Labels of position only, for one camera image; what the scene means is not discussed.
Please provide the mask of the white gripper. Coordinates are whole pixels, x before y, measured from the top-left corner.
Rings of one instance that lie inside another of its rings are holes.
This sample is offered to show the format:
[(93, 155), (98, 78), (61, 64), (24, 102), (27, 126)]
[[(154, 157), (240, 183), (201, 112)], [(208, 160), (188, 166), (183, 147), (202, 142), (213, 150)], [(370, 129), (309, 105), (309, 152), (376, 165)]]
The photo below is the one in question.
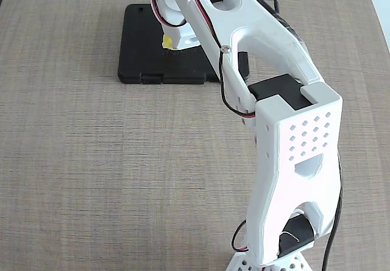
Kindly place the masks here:
[(165, 49), (181, 51), (200, 46), (176, 0), (151, 0), (151, 7), (157, 21), (164, 27)]

